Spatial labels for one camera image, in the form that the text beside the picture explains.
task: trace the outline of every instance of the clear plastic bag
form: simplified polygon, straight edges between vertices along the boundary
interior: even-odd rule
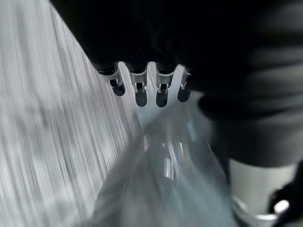
[[[236,226],[209,133],[195,101],[163,112],[108,175],[91,226]]]

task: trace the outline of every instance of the metal part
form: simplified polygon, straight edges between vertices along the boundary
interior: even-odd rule
[[[189,68],[184,69],[181,79],[181,89],[185,90],[186,87],[186,80],[187,78],[191,76],[191,73],[189,73]]]
[[[98,73],[100,73],[105,78],[105,80],[110,84],[110,86],[112,88],[119,87],[123,84],[122,77],[121,77],[121,72],[120,72],[120,69],[118,67],[118,64],[115,65],[115,69],[113,71],[113,74],[106,75],[102,71],[99,71],[99,70],[98,70]]]
[[[169,74],[164,74],[157,70],[156,84],[158,93],[168,93],[173,76],[174,71]]]
[[[187,78],[191,75],[189,73],[189,69],[186,68],[183,70],[182,79],[181,79],[181,85],[178,91],[178,100],[180,102],[186,102],[189,99],[190,91],[185,90]]]
[[[135,93],[146,92],[147,67],[145,68],[144,72],[141,72],[141,73],[129,72],[129,73],[131,76],[131,81],[132,81]]]

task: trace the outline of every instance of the plastic bag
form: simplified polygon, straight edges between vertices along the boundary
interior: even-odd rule
[[[209,133],[195,101],[163,112],[108,175],[91,226],[235,226]]]

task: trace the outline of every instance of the black object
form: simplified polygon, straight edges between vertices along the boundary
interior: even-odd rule
[[[178,100],[180,102],[186,102],[190,97],[190,91],[186,89],[182,89],[182,87],[179,87],[178,91]]]
[[[112,86],[113,92],[117,96],[123,96],[125,94],[125,86],[124,86],[123,82],[121,85],[118,85],[117,81],[115,79],[113,79],[113,80],[110,80],[109,83]]]
[[[156,104],[158,107],[165,107],[167,104],[168,93],[165,92],[157,92],[156,95]]]

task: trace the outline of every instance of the black sleeve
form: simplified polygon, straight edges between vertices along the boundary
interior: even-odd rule
[[[169,53],[192,68],[187,87],[205,94],[201,109],[232,158],[256,166],[303,158],[302,1],[51,2],[91,61]]]

